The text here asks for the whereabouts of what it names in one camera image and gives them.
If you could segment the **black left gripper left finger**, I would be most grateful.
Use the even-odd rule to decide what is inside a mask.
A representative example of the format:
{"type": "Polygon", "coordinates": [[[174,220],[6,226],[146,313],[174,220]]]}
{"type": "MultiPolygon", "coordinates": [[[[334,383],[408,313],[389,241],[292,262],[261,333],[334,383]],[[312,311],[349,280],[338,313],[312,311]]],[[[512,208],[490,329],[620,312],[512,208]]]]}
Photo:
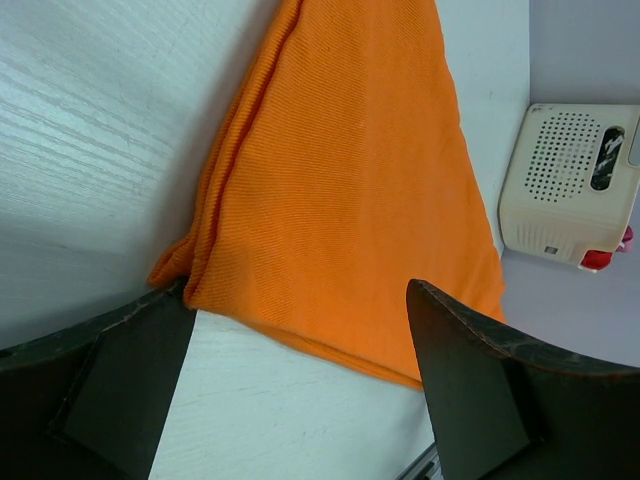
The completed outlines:
{"type": "Polygon", "coordinates": [[[184,286],[2,350],[2,478],[148,478],[195,323],[184,286]]]}

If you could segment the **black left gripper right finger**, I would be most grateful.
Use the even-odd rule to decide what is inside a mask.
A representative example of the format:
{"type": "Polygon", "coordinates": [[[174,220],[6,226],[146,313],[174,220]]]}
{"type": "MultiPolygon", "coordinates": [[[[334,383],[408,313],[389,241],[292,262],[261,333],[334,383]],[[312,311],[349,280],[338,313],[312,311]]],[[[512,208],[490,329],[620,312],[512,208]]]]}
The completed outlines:
{"type": "Polygon", "coordinates": [[[412,280],[406,304],[446,479],[635,479],[639,371],[546,343],[412,280]]]}

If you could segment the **orange trousers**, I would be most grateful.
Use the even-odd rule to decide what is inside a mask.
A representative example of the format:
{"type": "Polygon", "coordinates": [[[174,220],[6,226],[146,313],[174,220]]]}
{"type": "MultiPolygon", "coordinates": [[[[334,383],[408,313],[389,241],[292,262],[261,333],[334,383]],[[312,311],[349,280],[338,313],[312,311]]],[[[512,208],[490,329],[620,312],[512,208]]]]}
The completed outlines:
{"type": "Polygon", "coordinates": [[[422,385],[409,281],[503,319],[500,259],[432,1],[284,1],[153,286],[286,346],[422,385]]]}

